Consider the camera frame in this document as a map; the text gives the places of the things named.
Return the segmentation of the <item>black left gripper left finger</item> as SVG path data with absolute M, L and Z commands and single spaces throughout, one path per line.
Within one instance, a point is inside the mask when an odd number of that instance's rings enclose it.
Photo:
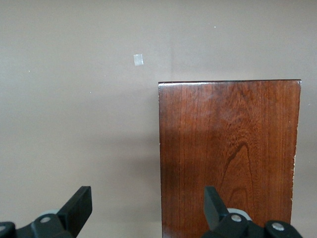
M 13 222 L 1 222 L 2 238 L 75 238 L 92 213 L 90 186 L 80 187 L 56 214 L 44 214 L 17 229 Z

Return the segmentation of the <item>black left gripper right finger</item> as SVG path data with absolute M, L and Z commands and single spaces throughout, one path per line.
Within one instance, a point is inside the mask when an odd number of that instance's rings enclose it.
M 264 227 L 244 215 L 229 212 L 213 186 L 204 189 L 204 214 L 209 230 L 204 238 L 300 238 L 300 233 L 290 224 L 270 220 Z

